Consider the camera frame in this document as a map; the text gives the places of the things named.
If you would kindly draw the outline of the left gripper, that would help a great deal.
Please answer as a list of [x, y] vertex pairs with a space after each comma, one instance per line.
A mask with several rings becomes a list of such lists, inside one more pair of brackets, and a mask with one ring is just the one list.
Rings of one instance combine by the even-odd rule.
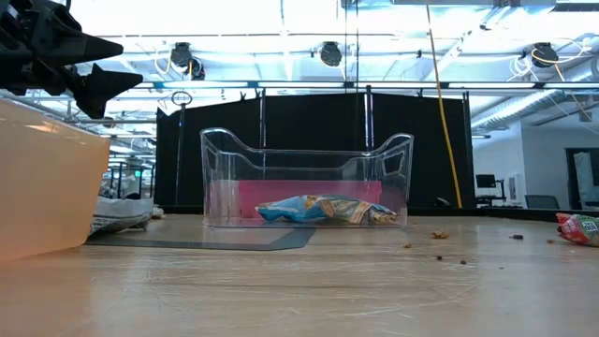
[[[67, 89], [66, 65], [121, 55], [124, 47], [82, 32], [69, 1], [1, 0], [1, 88], [14, 95], [40, 89], [60, 95]], [[143, 82], [140, 74], [109, 71], [93, 64], [69, 88], [91, 119], [103, 119], [106, 105]]]

